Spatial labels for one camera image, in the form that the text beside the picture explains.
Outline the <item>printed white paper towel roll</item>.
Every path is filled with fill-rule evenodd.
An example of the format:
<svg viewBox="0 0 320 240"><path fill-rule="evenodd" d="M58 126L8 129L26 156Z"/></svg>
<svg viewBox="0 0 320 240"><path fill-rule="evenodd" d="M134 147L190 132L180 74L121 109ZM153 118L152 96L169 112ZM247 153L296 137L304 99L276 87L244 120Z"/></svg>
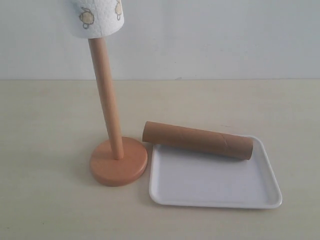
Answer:
<svg viewBox="0 0 320 240"><path fill-rule="evenodd" d="M96 39L119 31L125 22L121 0L66 0L71 33L82 39Z"/></svg>

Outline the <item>white rectangular plastic tray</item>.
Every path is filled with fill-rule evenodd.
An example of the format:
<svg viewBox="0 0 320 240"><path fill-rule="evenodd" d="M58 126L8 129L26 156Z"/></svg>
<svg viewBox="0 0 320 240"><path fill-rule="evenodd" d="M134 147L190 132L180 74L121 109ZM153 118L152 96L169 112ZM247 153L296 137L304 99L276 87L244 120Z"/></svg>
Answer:
<svg viewBox="0 0 320 240"><path fill-rule="evenodd" d="M283 196L263 142L255 136L249 160L155 144L149 195L160 205L275 209Z"/></svg>

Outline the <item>wooden paper towel holder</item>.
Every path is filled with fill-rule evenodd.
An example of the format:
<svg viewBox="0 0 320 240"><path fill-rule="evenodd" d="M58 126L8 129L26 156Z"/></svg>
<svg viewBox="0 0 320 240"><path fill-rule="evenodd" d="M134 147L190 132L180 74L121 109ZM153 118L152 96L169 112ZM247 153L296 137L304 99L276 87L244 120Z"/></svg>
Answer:
<svg viewBox="0 0 320 240"><path fill-rule="evenodd" d="M91 38L88 44L108 134L108 140L100 143L90 156L90 172L102 185L125 186L144 173L148 153L140 141L122 135L105 39Z"/></svg>

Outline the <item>brown cardboard tube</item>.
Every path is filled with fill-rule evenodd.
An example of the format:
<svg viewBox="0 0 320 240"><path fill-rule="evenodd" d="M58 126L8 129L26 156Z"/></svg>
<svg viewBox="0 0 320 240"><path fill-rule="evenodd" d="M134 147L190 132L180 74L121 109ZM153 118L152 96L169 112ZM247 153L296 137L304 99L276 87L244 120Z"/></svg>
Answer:
<svg viewBox="0 0 320 240"><path fill-rule="evenodd" d="M166 145L240 160L249 160L253 153L252 138L196 128L147 121L144 142Z"/></svg>

